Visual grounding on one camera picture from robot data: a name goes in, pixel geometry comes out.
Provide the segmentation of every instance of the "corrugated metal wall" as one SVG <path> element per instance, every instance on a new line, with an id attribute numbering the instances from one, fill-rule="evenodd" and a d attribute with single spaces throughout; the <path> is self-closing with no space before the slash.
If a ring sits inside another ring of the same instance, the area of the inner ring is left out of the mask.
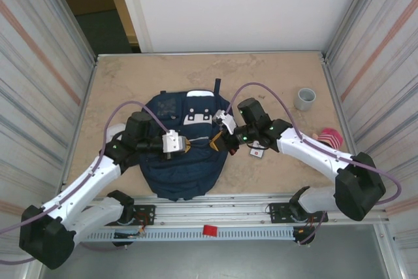
<path id="1" fill-rule="evenodd" d="M 95 62 L 65 6 L 0 0 L 0 229 L 54 195 L 80 117 Z M 2 257 L 21 253 L 18 230 L 0 236 Z"/>
<path id="2" fill-rule="evenodd" d="M 387 212 L 418 278 L 418 0 L 361 2 L 327 57 L 357 148 L 402 183 Z"/>

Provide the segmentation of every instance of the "table surface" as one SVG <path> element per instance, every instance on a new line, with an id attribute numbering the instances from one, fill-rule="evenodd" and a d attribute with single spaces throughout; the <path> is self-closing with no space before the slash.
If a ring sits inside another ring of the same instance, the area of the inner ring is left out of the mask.
<path id="1" fill-rule="evenodd" d="M 319 55 L 315 52 L 103 56 L 99 58 L 68 183 L 82 174 L 98 154 L 105 122 L 120 103 L 128 100 L 146 103 L 161 90 L 212 90 L 215 78 L 222 79 L 220 94 L 228 100 L 247 82 L 266 84 L 283 99 L 301 131 L 309 136 L 320 133 L 325 127 L 340 131 Z M 301 112 L 293 106 L 293 98 L 300 88 L 311 88 L 316 92 L 317 99 L 310 111 Z M 249 86 L 240 93 L 233 106 L 238 125 L 243 121 L 237 114 L 236 105 L 248 97 L 258 99 L 272 119 L 289 121 L 269 92 Z M 137 110 L 135 105 L 123 107 L 110 125 L 125 123 Z M 209 193 L 285 193 L 307 185 L 323 187 L 331 182 L 290 156 L 268 150 L 259 159 L 249 155 L 249 148 L 242 147 L 227 158 L 219 180 Z M 100 195 L 114 189 L 133 197 L 152 194 L 139 166 L 128 169 Z"/>

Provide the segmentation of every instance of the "red tag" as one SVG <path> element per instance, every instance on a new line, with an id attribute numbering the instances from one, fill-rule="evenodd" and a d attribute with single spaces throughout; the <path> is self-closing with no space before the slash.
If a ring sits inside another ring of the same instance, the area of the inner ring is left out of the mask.
<path id="1" fill-rule="evenodd" d="M 208 235 L 210 237 L 217 237 L 217 227 L 215 227 L 214 225 L 204 225 L 203 235 Z"/>

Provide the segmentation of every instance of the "gray cup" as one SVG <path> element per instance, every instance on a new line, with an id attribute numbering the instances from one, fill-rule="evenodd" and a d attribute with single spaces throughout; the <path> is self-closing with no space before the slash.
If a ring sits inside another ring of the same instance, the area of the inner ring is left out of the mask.
<path id="1" fill-rule="evenodd" d="M 314 101 L 316 99 L 316 94 L 310 88 L 302 88 L 298 91 L 294 105 L 297 109 L 301 111 L 307 111 L 311 109 Z"/>

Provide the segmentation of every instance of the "navy backpack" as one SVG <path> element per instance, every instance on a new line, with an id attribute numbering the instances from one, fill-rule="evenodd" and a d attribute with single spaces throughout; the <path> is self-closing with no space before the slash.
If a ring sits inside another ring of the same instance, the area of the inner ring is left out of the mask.
<path id="1" fill-rule="evenodd" d="M 212 117 L 217 110 L 226 110 L 229 106 L 229 102 L 219 95 L 220 84 L 221 80 L 217 78 L 214 92 L 162 91 L 146 104 L 168 129 L 176 130 L 191 143 L 186 154 L 170 160 L 155 154 L 140 156 L 141 171 L 158 197 L 188 200 L 204 195 L 219 178 L 228 152 L 211 149 L 209 142 L 219 133 L 219 126 Z"/>

